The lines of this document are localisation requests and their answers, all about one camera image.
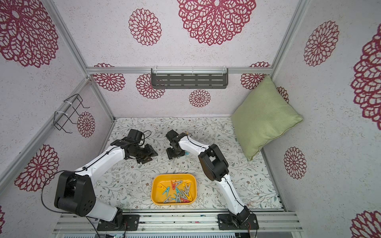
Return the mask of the red clothespin back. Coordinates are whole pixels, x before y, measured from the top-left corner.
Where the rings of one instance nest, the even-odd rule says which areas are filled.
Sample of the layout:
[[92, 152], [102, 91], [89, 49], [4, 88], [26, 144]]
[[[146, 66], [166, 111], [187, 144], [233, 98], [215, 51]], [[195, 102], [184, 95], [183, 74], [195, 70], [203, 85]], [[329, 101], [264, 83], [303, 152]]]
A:
[[171, 181], [171, 187], [172, 187], [172, 190], [175, 190], [175, 188], [176, 188], [174, 182], [175, 182], [175, 181], [173, 181], [173, 180]]

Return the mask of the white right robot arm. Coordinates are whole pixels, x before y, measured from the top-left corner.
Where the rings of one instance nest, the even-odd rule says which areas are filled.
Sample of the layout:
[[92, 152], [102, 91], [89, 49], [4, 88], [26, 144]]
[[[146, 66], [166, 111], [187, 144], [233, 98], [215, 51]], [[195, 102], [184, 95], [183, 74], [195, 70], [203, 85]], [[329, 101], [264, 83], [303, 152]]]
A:
[[216, 144], [202, 144], [191, 139], [187, 133], [178, 134], [174, 130], [169, 131], [166, 138], [170, 144], [170, 147], [166, 149], [168, 158], [180, 158], [185, 156], [186, 152], [197, 156], [206, 177], [216, 182], [224, 196], [233, 225], [236, 227], [245, 225], [251, 211], [234, 188], [228, 162], [219, 147]]

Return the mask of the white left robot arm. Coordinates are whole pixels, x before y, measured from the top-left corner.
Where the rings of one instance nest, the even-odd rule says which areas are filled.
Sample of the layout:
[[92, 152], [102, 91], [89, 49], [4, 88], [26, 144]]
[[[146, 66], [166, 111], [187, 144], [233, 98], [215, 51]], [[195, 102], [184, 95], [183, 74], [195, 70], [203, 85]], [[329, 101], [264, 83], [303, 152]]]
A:
[[76, 171], [64, 171], [60, 174], [54, 206], [80, 217], [91, 217], [115, 223], [123, 222], [121, 209], [97, 199], [94, 186], [110, 168], [123, 160], [136, 160], [139, 164], [152, 161], [158, 153], [146, 144], [117, 139], [98, 157]]

